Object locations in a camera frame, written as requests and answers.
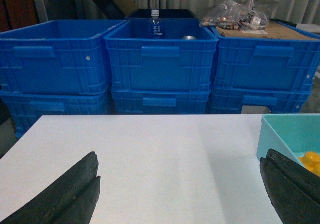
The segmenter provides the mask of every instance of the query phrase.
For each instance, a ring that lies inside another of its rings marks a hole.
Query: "white tabletop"
[[[91,224],[281,224],[256,157],[261,120],[43,116],[0,160],[0,221],[95,151]]]

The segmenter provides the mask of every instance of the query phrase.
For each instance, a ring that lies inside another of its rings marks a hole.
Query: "blue plastic crate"
[[[265,91],[311,91],[320,64],[320,36],[281,24],[312,40],[223,37],[214,55],[215,87]]]
[[[272,113],[299,113],[311,91],[265,91],[213,87],[210,114],[241,114],[244,106],[267,107]]]
[[[118,114],[204,114],[210,92],[127,91],[112,89]]]
[[[320,154],[320,114],[266,114],[257,149],[257,157],[265,158],[274,149],[303,166],[299,157],[306,152]]]
[[[121,20],[57,20],[0,33],[3,92],[96,95],[111,84],[103,36]]]
[[[0,98],[14,119],[16,137],[21,138],[43,115],[110,114],[109,91],[87,96],[12,94],[0,91]]]
[[[125,19],[150,19],[152,9],[139,9]],[[159,9],[160,19],[197,19],[196,15],[187,9]]]
[[[207,92],[218,38],[198,20],[164,20],[165,39],[132,19],[104,37],[117,90]],[[184,40],[185,36],[197,40]]]

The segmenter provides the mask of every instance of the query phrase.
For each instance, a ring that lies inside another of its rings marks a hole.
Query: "bottle label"
[[[149,33],[152,39],[163,39],[164,38],[164,25],[162,23],[153,24],[149,27]]]

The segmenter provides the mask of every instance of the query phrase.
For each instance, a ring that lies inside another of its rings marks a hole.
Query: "crate handle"
[[[259,57],[276,57],[276,58],[292,58],[295,49],[293,47],[281,46],[256,46],[254,49],[254,56]]]
[[[179,58],[180,49],[177,46],[143,46],[141,54],[143,57]]]
[[[277,101],[278,98],[276,97],[245,95],[242,99],[242,104],[267,107],[277,105]]]
[[[55,50],[51,46],[16,46],[13,48],[17,58],[55,58]]]
[[[31,101],[30,107],[35,111],[65,113],[66,107],[62,102],[46,102],[46,101]]]
[[[177,107],[177,100],[175,98],[143,98],[142,105],[144,107]]]

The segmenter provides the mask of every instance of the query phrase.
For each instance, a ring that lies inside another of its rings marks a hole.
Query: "corrugated metal wall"
[[[133,0],[139,9],[188,9],[199,19],[210,7],[219,5],[224,0]],[[246,0],[233,0],[243,3]],[[297,24],[320,25],[320,0],[266,0],[279,2],[271,18]]]

